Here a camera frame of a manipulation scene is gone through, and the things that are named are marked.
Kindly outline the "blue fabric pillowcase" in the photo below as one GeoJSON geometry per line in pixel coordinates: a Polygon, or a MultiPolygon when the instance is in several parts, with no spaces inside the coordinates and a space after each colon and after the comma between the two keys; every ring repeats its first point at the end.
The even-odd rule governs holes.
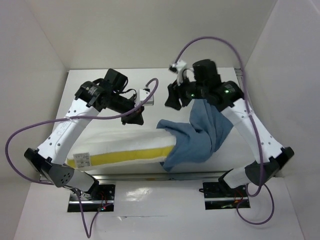
{"type": "Polygon", "coordinates": [[[161,163],[163,169],[169,172],[183,163],[206,162],[219,150],[233,127],[233,124],[205,99],[194,100],[188,123],[161,119],[156,128],[164,129],[176,138],[175,146],[161,163]]]}

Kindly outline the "cream quilted pillow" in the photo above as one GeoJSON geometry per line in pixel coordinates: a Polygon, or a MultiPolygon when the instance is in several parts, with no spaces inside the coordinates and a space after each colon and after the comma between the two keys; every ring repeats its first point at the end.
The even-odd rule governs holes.
{"type": "Polygon", "coordinates": [[[164,129],[104,131],[77,140],[66,164],[81,171],[164,162],[177,142],[164,129]]]}

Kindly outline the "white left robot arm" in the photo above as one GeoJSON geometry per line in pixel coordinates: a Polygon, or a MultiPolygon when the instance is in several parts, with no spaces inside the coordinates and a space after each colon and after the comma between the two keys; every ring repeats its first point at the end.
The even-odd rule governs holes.
{"type": "Polygon", "coordinates": [[[99,182],[92,175],[68,166],[65,161],[81,133],[102,110],[110,109],[121,116],[122,124],[143,125],[144,107],[132,111],[135,97],[121,95],[128,84],[122,73],[109,69],[104,78],[84,82],[74,95],[67,111],[67,121],[57,125],[51,135],[36,149],[28,148],[24,157],[58,188],[77,189],[88,200],[97,197],[99,182]]]}

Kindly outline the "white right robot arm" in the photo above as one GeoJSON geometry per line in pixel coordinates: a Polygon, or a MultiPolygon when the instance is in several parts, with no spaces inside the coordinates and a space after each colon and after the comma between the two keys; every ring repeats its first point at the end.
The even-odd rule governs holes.
{"type": "Polygon", "coordinates": [[[203,99],[226,117],[249,145],[254,162],[231,169],[218,179],[218,190],[223,196],[230,196],[236,188],[255,184],[265,184],[276,175],[294,156],[291,147],[284,147],[268,132],[249,103],[239,85],[232,81],[222,81],[214,61],[204,59],[192,65],[194,81],[187,77],[187,63],[178,60],[169,70],[177,75],[169,84],[165,106],[179,111],[191,100],[203,99]]]}

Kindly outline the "aluminium table edge rail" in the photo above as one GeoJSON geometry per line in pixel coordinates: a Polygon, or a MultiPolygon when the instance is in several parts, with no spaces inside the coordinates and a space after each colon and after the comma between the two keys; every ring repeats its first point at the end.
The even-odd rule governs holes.
{"type": "Polygon", "coordinates": [[[53,170],[43,174],[44,178],[57,187],[76,186],[77,184],[91,184],[90,181],[98,181],[101,185],[116,181],[188,181],[217,179],[224,171],[214,172],[185,172],[185,173],[137,173],[137,174],[87,174],[78,170],[53,170]]]}

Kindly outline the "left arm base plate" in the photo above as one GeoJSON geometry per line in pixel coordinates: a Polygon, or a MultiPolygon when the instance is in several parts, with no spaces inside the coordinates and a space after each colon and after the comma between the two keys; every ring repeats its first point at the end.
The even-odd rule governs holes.
{"type": "MultiPolygon", "coordinates": [[[[82,208],[84,212],[113,212],[115,200],[115,184],[101,184],[94,196],[86,197],[84,193],[80,194],[82,208]]],[[[68,213],[79,213],[79,199],[74,192],[69,195],[67,207],[68,213]]]]}

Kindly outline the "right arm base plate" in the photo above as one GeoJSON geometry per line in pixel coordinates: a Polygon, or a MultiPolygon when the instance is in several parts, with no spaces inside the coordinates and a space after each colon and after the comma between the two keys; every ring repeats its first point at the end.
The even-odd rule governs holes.
{"type": "Polygon", "coordinates": [[[218,182],[203,182],[198,191],[203,194],[206,210],[236,209],[239,203],[240,209],[251,207],[245,185],[225,193],[219,188],[218,182]]]}

